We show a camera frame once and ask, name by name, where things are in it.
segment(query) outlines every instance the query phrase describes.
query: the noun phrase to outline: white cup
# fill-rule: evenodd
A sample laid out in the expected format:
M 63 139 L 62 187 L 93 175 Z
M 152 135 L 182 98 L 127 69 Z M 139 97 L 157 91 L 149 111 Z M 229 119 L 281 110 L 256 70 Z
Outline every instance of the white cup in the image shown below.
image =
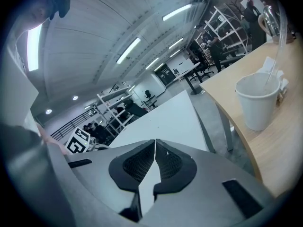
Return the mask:
M 271 76 L 265 85 L 268 77 L 268 73 L 257 72 L 242 77 L 236 83 L 245 124 L 254 131 L 262 131 L 270 124 L 276 105 L 280 81 Z

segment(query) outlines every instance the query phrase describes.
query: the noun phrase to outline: white table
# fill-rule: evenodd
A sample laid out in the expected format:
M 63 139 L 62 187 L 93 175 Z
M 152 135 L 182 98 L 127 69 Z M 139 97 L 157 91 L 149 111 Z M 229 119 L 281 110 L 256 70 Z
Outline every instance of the white table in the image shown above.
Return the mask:
M 109 147 L 150 139 L 169 140 L 208 151 L 199 118 L 187 91 L 129 124 Z
M 188 79 L 188 73 L 190 73 L 193 70 L 195 72 L 196 76 L 198 77 L 199 81 L 202 83 L 203 82 L 202 78 L 200 77 L 198 70 L 196 69 L 196 67 L 198 67 L 199 65 L 200 65 L 200 62 L 196 63 L 191 69 L 188 69 L 187 71 L 183 72 L 182 74 L 180 74 L 179 76 L 177 76 L 174 79 L 174 81 L 177 81 L 181 77 L 184 77 L 184 79 L 189 84 L 190 88 L 193 90 L 193 92 L 192 92 L 193 95 L 200 93 L 202 91 L 202 89 L 201 89 L 201 87 L 194 88 L 194 86 L 191 84 L 190 80 Z

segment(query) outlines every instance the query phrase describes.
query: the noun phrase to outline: fluorescent light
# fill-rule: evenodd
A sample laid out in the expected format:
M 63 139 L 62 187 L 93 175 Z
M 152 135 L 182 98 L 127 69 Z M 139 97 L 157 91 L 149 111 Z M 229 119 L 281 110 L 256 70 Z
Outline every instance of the fluorescent light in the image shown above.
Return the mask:
M 39 38 L 42 25 L 28 31 L 27 34 L 27 65 L 28 71 L 36 70 L 39 68 L 38 64 L 38 51 L 39 51 Z
M 159 69 L 161 66 L 163 66 L 164 65 L 164 63 L 162 63 L 160 66 L 158 66 L 156 69 L 155 69 L 155 71 L 157 70 L 157 69 Z
M 184 38 L 182 39 L 179 39 L 177 42 L 175 42 L 174 44 L 172 44 L 170 47 L 169 47 L 169 50 L 174 47 L 176 44 L 178 44 L 179 42 L 181 42 Z
M 130 92 L 131 90 L 133 90 L 133 88 L 135 87 L 136 85 L 133 85 L 132 87 L 131 87 L 131 89 L 129 89 L 128 91 Z
M 48 109 L 48 110 L 46 110 L 46 114 L 50 114 L 52 112 L 52 110 L 51 109 Z
M 177 50 L 175 53 L 173 53 L 170 57 L 173 57 L 175 54 L 177 54 L 180 50 Z
M 151 67 L 151 65 L 153 65 L 158 59 L 159 59 L 159 57 L 156 58 L 156 59 L 155 59 L 151 64 L 149 64 L 148 67 L 146 67 L 145 69 L 147 70 L 149 67 Z
M 133 50 L 133 48 L 141 41 L 141 39 L 136 38 L 131 45 L 124 51 L 124 53 L 117 60 L 117 64 L 121 64 L 122 61 L 127 57 L 127 55 Z
M 170 17 L 176 15 L 177 13 L 182 12 L 182 11 L 184 11 L 184 10 L 186 10 L 186 9 L 189 9 L 189 8 L 191 8 L 191 4 L 187 4 L 187 5 L 185 5 L 184 7 L 181 7 L 181 8 L 179 8 L 179 9 L 177 9 L 177 10 L 171 12 L 171 13 L 168 14 L 168 15 L 165 15 L 162 19 L 163 19 L 163 21 L 168 20 Z

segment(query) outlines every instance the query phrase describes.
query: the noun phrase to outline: concrete floor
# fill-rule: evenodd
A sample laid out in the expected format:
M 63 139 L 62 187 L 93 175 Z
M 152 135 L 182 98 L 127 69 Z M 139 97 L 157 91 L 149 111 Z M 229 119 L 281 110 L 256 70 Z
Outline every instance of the concrete floor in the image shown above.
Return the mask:
M 211 74 L 211 77 L 213 77 L 217 73 L 217 69 L 216 67 L 212 67 L 210 70 L 214 72 L 214 74 Z M 198 79 L 196 81 L 192 80 L 191 82 L 195 88 L 200 84 Z M 166 91 L 158 97 L 156 105 L 159 106 L 165 103 L 167 100 L 171 99 L 183 90 L 188 92 L 189 97 L 210 136 L 216 154 L 229 159 L 246 172 L 254 175 L 248 154 L 236 131 L 232 131 L 233 150 L 227 151 L 225 134 L 218 109 L 207 93 L 192 96 L 190 95 L 192 90 L 188 83 L 185 80 L 182 80 L 181 82 L 177 81 L 170 85 Z

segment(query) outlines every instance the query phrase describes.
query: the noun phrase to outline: black railing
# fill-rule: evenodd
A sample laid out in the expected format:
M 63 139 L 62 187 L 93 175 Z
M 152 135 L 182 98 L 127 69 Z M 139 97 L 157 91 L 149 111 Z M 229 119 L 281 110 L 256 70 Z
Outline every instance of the black railing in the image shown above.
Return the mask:
M 94 108 L 86 111 L 85 113 L 79 115 L 77 118 L 69 121 L 67 124 L 58 129 L 55 133 L 51 135 L 55 140 L 61 140 L 65 135 L 75 129 L 78 125 L 91 118 L 96 114 L 96 110 Z

